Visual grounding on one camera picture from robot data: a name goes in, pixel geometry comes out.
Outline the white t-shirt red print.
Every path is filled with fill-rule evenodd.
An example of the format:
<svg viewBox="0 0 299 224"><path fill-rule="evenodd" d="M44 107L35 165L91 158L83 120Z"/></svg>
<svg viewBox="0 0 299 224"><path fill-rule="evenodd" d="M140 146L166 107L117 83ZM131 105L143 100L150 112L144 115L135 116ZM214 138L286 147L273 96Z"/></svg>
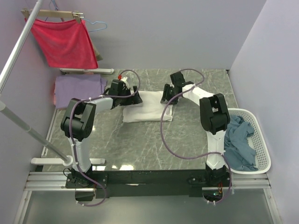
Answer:
<svg viewBox="0 0 299 224"><path fill-rule="evenodd" d="M160 121L165 104L161 104L162 91L139 91L142 103L123 109L123 122Z"/></svg>

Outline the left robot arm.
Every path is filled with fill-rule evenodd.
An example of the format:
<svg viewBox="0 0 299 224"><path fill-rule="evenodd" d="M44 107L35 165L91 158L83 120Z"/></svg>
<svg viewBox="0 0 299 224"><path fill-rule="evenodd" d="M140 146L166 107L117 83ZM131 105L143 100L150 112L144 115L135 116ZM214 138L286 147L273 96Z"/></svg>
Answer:
<svg viewBox="0 0 299 224"><path fill-rule="evenodd" d="M126 78L114 79L103 95L85 100L77 98L70 100L60 127L71 145L72 168L80 172L77 182L82 187L87 188L93 183L93 175L88 173L92 163L87 139L92 132L95 115L118 106L141 104L139 88L140 85L130 87Z"/></svg>

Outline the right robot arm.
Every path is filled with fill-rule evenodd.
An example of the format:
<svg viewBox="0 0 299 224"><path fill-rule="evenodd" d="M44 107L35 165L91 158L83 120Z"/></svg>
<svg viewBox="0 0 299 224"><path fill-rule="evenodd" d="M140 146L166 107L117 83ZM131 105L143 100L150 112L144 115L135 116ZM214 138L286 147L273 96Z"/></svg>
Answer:
<svg viewBox="0 0 299 224"><path fill-rule="evenodd" d="M225 169L226 163L224 158L224 137L230 115L227 103L223 94L210 93L199 87L200 83L185 81L182 71L170 75L171 84L165 84L161 103L165 104L160 118L160 135L166 149L174 156L193 160L200 157L207 157L206 169L211 170L205 174L205 181L210 186L216 186L221 181L221 174L217 171ZM170 105L178 103L178 99L183 97L199 106L200 123L207 135L208 152L200 156L183 157L175 154L167 146L163 135L163 118L166 110Z"/></svg>

